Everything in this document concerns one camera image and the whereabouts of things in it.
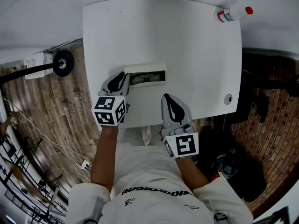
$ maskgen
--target electrical outlet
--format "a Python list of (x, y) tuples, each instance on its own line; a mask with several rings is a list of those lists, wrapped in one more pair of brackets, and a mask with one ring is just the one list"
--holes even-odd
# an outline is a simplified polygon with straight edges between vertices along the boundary
[(80, 168), (86, 170), (88, 166), (89, 166), (89, 161), (84, 160)]

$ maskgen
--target white bottle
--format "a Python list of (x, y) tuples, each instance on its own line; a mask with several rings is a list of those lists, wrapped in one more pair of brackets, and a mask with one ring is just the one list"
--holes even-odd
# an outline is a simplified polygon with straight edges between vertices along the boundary
[(246, 17), (247, 15), (252, 15), (252, 14), (253, 14), (253, 10), (251, 7), (232, 6), (218, 11), (216, 18), (220, 22), (228, 22), (228, 21), (240, 20)]

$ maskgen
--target open box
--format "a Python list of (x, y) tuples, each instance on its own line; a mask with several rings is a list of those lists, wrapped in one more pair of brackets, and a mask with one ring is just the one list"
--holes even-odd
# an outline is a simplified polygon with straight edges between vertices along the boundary
[(130, 88), (164, 84), (167, 67), (164, 62), (142, 63), (125, 67), (130, 75)]

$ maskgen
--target white table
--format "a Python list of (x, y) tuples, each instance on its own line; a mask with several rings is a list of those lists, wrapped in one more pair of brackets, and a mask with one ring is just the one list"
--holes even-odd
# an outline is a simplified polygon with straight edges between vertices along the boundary
[[(177, 96), (193, 119), (236, 111), (242, 42), (239, 21), (189, 0), (110, 0), (83, 10), (86, 73), (93, 105), (104, 80), (137, 63), (166, 63), (166, 84), (130, 89), (122, 128), (162, 124), (161, 97)], [(232, 94), (229, 105), (224, 97)]]

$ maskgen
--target red bottle cap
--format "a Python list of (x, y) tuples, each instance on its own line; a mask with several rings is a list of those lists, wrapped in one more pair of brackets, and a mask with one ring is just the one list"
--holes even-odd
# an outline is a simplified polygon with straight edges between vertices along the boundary
[(252, 10), (251, 7), (245, 7), (245, 11), (246, 11), (246, 13), (247, 13), (248, 15), (253, 14), (253, 10)]

